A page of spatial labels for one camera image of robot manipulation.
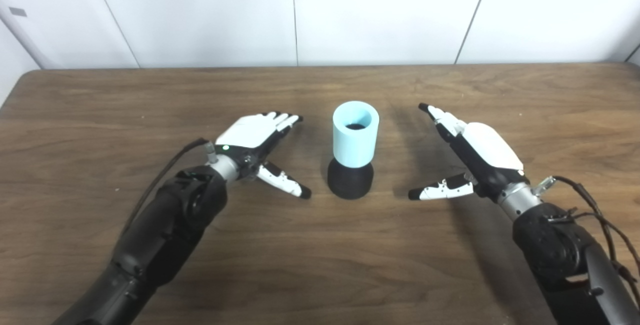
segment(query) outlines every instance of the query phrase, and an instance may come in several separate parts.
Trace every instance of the small label on wall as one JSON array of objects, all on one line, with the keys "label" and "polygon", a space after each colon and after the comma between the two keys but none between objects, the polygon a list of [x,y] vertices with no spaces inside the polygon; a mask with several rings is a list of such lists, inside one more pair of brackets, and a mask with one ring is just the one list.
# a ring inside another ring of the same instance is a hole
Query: small label on wall
[{"label": "small label on wall", "polygon": [[23,8],[11,7],[9,6],[9,11],[16,16],[24,16],[27,17],[27,12]]}]

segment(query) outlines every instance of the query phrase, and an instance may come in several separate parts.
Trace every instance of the black base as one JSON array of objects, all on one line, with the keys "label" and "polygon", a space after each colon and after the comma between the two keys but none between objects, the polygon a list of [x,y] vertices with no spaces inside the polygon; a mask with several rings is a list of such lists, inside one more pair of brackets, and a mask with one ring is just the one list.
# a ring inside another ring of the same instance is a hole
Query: black base
[{"label": "black base", "polygon": [[373,166],[371,163],[363,167],[346,167],[333,158],[327,170],[329,189],[338,197],[355,200],[365,196],[373,183]]}]

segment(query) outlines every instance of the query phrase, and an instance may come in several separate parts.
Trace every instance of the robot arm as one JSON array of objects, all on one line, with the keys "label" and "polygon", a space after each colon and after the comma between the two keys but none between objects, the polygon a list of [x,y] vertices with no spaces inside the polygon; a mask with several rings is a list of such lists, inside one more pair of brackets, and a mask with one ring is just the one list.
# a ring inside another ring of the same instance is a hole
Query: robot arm
[{"label": "robot arm", "polygon": [[[640,325],[638,308],[602,247],[571,213],[540,198],[553,177],[531,188],[522,162],[492,127],[418,107],[468,171],[410,190],[409,199],[489,198],[513,221],[512,238],[559,325]],[[580,275],[588,278],[571,280]]]},{"label": "robot arm", "polygon": [[227,186],[257,176],[300,198],[311,191],[266,161],[301,122],[297,115],[262,113],[236,121],[214,143],[208,162],[181,170],[156,192],[118,240],[109,265],[54,325],[128,325],[158,287],[180,271],[204,230],[227,204]]}]

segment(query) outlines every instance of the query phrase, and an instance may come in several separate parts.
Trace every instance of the light blue cup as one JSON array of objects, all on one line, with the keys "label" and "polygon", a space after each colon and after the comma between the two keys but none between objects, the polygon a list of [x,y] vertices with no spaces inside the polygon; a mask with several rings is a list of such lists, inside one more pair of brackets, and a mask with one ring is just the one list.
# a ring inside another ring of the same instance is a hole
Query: light blue cup
[{"label": "light blue cup", "polygon": [[378,112],[366,102],[348,101],[338,106],[333,112],[333,157],[347,168],[371,163],[379,124]]}]

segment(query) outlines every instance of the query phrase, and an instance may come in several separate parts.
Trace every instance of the wood grain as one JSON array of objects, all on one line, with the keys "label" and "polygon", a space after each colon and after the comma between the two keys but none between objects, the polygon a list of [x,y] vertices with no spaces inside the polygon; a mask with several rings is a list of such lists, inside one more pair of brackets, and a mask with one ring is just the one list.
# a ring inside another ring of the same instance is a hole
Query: wood grain
[{"label": "wood grain", "polygon": [[[332,195],[324,173],[331,115],[348,100],[381,117],[373,188],[355,201]],[[419,102],[494,127],[534,182],[582,182],[640,247],[633,65],[39,70],[0,109],[0,324],[51,323],[101,272],[138,196],[183,144],[270,110],[304,115],[270,159],[313,198],[234,184],[138,324],[552,323],[496,205],[406,199],[462,170]],[[203,161],[194,152],[176,170]],[[562,185],[545,199],[585,208]]]}]

